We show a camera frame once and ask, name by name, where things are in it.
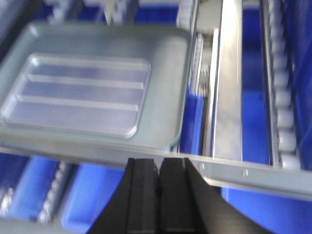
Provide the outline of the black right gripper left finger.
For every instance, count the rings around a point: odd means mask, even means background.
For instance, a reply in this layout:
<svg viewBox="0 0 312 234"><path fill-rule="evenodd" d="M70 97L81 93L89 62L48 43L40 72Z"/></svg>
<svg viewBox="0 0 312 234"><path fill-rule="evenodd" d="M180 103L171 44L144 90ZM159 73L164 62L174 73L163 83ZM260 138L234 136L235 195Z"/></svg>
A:
<svg viewBox="0 0 312 234"><path fill-rule="evenodd" d="M89 234L156 234L157 168L152 159L128 159L124 175Z"/></svg>

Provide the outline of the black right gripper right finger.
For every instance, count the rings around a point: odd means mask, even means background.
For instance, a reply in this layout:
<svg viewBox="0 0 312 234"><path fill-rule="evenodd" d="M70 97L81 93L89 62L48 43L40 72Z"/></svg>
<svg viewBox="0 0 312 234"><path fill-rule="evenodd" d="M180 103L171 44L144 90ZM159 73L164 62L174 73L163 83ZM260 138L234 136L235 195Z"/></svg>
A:
<svg viewBox="0 0 312 234"><path fill-rule="evenodd" d="M162 234L270 233L224 200L188 158L165 158L159 182Z"/></svg>

